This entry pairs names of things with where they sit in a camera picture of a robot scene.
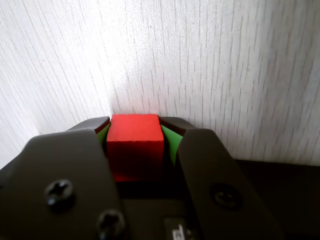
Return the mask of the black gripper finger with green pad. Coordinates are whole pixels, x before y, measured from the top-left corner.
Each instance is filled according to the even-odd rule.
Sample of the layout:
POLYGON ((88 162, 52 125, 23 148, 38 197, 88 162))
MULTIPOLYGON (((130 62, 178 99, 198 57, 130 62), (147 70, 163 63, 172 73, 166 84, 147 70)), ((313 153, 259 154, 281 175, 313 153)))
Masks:
POLYGON ((3 240, 128 240, 98 133, 108 117, 32 138, 0 171, 3 240))
POLYGON ((182 137, 176 151, 204 240, 283 240, 285 234, 215 132, 178 117, 160 123, 182 137))

